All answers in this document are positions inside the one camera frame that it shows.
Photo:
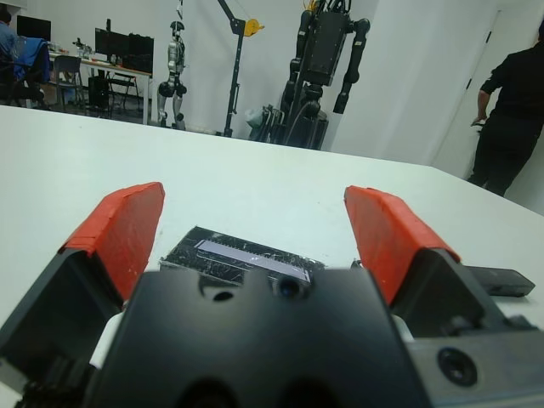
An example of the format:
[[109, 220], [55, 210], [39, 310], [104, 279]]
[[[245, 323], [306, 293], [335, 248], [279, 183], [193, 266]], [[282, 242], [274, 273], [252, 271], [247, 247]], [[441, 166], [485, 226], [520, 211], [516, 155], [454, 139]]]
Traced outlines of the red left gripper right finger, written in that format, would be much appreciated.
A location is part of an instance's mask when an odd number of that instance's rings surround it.
[[522, 298], [534, 283], [512, 269], [467, 266], [398, 196], [349, 186], [344, 192], [363, 269], [414, 337], [534, 331], [493, 298]]

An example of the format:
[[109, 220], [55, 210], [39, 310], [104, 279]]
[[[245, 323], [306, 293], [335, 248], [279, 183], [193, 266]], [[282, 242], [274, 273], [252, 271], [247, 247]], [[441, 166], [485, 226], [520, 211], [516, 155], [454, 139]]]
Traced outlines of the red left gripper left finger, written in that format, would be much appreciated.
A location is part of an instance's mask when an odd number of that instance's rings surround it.
[[3, 324], [3, 374], [44, 374], [56, 360], [90, 360], [145, 271], [164, 199], [160, 182], [102, 199]]

